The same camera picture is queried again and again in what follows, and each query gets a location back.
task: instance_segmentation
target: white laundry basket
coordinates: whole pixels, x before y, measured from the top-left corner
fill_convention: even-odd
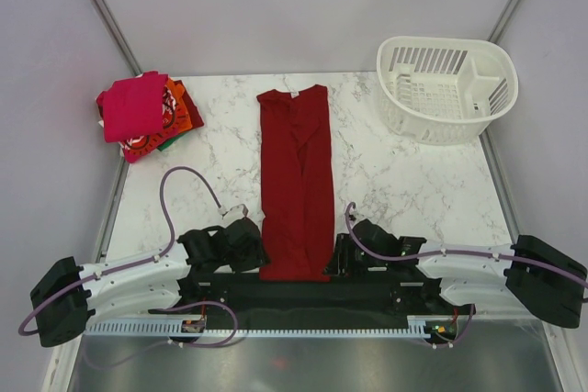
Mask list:
[[[510,57],[483,40],[387,39],[378,50],[378,78],[384,122],[426,144],[477,137],[518,95]]]

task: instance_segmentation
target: gray wall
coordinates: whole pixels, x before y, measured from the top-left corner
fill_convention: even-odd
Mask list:
[[[506,1],[107,0],[143,70],[186,75],[375,71],[388,37],[487,39]]]
[[[524,0],[501,41],[520,94],[491,125],[524,233],[588,265],[586,0]],[[572,335],[588,365],[588,311]]]
[[[32,392],[51,350],[17,327],[56,259],[90,258],[119,160],[93,100],[130,73],[89,0],[0,0],[0,12],[0,389]]]

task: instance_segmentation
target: pink folded cloth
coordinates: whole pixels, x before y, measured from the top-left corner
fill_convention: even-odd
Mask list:
[[[118,80],[100,94],[96,102],[103,109],[104,140],[119,142],[161,132],[165,82],[166,74],[148,73]]]

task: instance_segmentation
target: marble table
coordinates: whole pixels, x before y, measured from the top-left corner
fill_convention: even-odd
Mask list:
[[[205,121],[163,152],[131,164],[107,250],[113,260],[167,243],[158,199],[167,169],[188,165],[206,176],[225,207],[244,203],[261,227],[259,104],[270,89],[329,88],[336,225],[356,201],[361,215],[398,235],[448,243],[510,241],[481,144],[427,146],[394,135],[376,109],[374,73],[296,73],[182,78]],[[218,222],[206,187],[176,172],[165,197],[178,234]]]

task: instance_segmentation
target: metal floor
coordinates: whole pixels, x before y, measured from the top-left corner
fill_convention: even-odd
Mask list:
[[[85,337],[111,364],[153,343]],[[115,369],[78,360],[71,392],[561,391],[539,321],[474,321],[463,342],[433,350],[405,340],[244,339],[219,349],[163,346]]]

